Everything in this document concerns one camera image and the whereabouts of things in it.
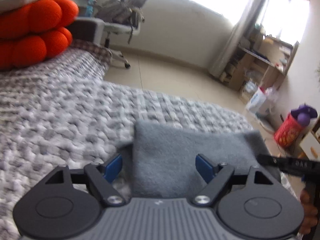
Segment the person's right hand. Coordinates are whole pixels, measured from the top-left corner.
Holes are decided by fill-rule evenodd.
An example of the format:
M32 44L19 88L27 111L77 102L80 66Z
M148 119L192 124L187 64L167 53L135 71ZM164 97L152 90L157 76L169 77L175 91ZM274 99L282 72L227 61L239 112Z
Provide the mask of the person's right hand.
M303 189L300 193L300 203L304 209L304 219L299 229L299 233L307 235L311 232L311 229L318 223L318 210L313 206L313 203L310 200L310 195L305 189Z

